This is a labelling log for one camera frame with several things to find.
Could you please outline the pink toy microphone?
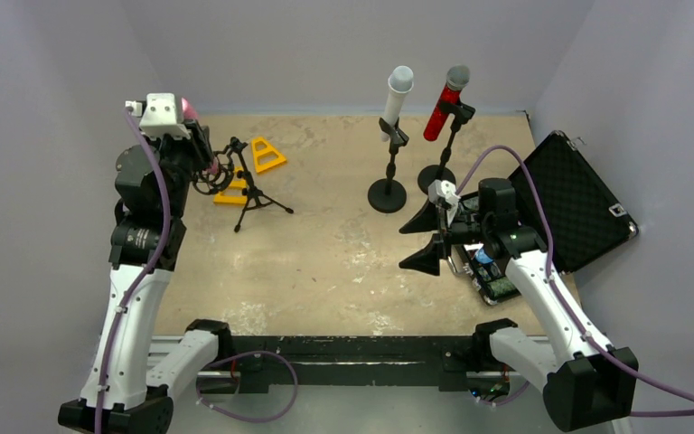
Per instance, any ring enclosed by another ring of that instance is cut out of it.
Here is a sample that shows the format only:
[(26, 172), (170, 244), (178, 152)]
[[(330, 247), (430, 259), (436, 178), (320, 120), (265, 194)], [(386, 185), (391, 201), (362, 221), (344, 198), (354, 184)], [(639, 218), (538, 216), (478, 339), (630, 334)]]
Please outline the pink toy microphone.
[(181, 98), (182, 113), (185, 120), (197, 121), (200, 117), (196, 109), (186, 98)]

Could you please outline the red glitter microphone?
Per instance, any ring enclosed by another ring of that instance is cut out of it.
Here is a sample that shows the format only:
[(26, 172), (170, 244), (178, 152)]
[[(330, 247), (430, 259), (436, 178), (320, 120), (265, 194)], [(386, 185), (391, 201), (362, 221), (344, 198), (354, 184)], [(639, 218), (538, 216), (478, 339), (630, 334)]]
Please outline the red glitter microphone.
[(447, 71), (445, 86), (423, 132), (423, 138), (426, 141), (434, 142), (438, 139), (450, 115), (449, 106), (459, 103), (460, 94), (469, 84), (470, 76), (470, 69), (464, 64), (457, 64)]

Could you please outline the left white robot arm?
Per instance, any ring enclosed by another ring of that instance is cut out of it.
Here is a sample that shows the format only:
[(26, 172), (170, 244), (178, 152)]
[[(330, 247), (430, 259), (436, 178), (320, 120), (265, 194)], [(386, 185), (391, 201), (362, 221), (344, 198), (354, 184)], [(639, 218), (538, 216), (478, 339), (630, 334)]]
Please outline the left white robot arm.
[(189, 136), (151, 139), (117, 158), (108, 309), (98, 352), (79, 397), (58, 422), (81, 433), (165, 433), (174, 404), (198, 371), (222, 355), (226, 324), (196, 320), (185, 342), (153, 370), (148, 356), (155, 319), (174, 273), (186, 227), (187, 195), (215, 157), (209, 129), (186, 123)]

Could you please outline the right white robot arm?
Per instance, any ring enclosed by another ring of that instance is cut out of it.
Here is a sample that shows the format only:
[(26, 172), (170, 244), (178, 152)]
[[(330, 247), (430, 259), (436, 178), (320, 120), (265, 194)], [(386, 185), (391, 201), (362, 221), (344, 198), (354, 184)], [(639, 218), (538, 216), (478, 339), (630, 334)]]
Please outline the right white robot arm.
[(516, 325), (491, 322), (481, 326), (481, 354), (508, 365), (539, 390), (547, 414), (564, 432), (630, 416), (639, 368), (635, 355), (627, 347), (615, 347), (572, 298), (551, 262), (547, 242), (521, 222), (511, 182), (481, 181), (472, 214), (464, 213), (455, 190), (454, 184), (440, 180), (428, 187), (427, 203), (402, 232), (433, 235), (400, 267), (437, 276), (453, 246), (482, 244), (549, 341), (538, 344)]

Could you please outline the white toy microphone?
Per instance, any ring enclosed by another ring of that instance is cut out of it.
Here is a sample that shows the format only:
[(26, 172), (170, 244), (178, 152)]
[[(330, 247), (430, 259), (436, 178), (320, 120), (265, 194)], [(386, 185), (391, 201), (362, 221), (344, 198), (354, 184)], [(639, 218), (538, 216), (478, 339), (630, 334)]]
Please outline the white toy microphone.
[(381, 119), (395, 126), (406, 96), (414, 88), (414, 72), (406, 65), (399, 65), (388, 77), (388, 96)]

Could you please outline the black round-base mic stand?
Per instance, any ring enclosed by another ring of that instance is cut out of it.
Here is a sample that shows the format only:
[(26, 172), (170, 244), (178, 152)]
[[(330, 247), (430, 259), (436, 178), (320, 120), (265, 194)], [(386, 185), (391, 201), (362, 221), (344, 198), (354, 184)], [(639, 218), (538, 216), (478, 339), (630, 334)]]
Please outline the black round-base mic stand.
[(452, 155), (452, 146), (455, 136), (460, 131), (463, 125), (466, 125), (474, 116), (475, 108), (459, 101), (457, 105), (449, 106), (450, 115), (454, 116), (454, 120), (450, 126), (450, 135), (446, 146), (441, 152), (440, 160), (437, 165), (428, 165), (423, 168), (417, 177), (417, 186), (423, 194), (427, 194), (427, 188), (434, 180), (447, 180), (455, 183), (454, 173), (446, 167)]

